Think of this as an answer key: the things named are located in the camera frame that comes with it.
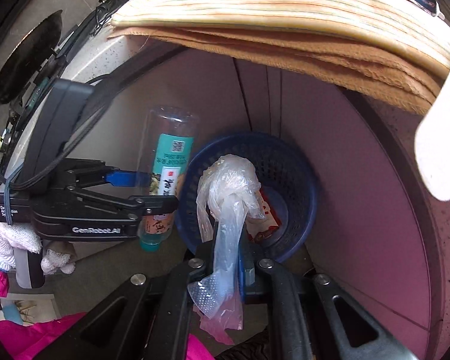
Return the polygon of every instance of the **plastic bag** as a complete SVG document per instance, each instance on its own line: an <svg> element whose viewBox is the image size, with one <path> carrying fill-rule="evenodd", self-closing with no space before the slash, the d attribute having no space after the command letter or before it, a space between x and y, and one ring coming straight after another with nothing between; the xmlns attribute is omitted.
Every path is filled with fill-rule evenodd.
<svg viewBox="0 0 450 360"><path fill-rule="evenodd" d="M193 311L200 316L200 329L225 345L234 345L225 329L243 329L243 309L238 285L235 285L235 291L236 294L222 303L212 319L204 315L197 306L193 306Z"/></svg>
<svg viewBox="0 0 450 360"><path fill-rule="evenodd" d="M207 214L207 204L213 217L218 220L217 239L214 250L214 272L199 282L188 285L188 292L195 305L215 324L213 331L229 328L227 321L235 320L241 326L242 310L235 305L237 260L239 240L247 215L265 218L256 192L260 182L255 167L245 158L232 154L222 156L200 178L197 194L197 216L202 241L213 238L213 228Z"/></svg>

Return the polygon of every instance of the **bottle cap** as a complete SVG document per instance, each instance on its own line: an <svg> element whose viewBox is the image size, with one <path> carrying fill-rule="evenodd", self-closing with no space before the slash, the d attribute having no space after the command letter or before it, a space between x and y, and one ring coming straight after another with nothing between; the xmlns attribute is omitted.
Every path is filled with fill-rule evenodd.
<svg viewBox="0 0 450 360"><path fill-rule="evenodd" d="M140 241L140 246L144 251L157 251L160 247L160 243L157 244L147 244L143 241Z"/></svg>

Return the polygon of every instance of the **beige blanket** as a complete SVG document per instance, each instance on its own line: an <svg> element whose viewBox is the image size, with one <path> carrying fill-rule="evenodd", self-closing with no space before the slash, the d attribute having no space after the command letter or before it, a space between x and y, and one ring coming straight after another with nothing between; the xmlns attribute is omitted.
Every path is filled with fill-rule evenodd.
<svg viewBox="0 0 450 360"><path fill-rule="evenodd" d="M406 0L130 0L116 35L310 74L425 114L450 71L450 28Z"/></svg>
<svg viewBox="0 0 450 360"><path fill-rule="evenodd" d="M166 42L306 73L424 115L443 80L390 52L354 40L306 33L219 28L129 27L118 35Z"/></svg>

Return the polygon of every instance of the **bottle label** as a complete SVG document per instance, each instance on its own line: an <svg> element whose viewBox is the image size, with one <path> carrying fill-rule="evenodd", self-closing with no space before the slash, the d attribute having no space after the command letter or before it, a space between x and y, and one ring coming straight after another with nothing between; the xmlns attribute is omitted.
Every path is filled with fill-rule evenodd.
<svg viewBox="0 0 450 360"><path fill-rule="evenodd" d="M160 135L151 174L150 195L180 193L192 144L192 137ZM173 213L146 217L145 231L149 234L166 233L172 226Z"/></svg>

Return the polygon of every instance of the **blue plastic basket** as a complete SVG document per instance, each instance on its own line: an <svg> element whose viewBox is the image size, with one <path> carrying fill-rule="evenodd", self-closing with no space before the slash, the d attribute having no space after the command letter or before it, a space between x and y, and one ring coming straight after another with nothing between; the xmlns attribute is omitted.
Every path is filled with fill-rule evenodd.
<svg viewBox="0 0 450 360"><path fill-rule="evenodd" d="M248 132L220 138L205 146L188 166L175 223L187 247L195 253L201 243L197 219L198 181L220 156L234 154L255 166L271 206L282 222L261 245L278 262L290 257L305 241L317 212L317 182L306 158L271 135Z"/></svg>

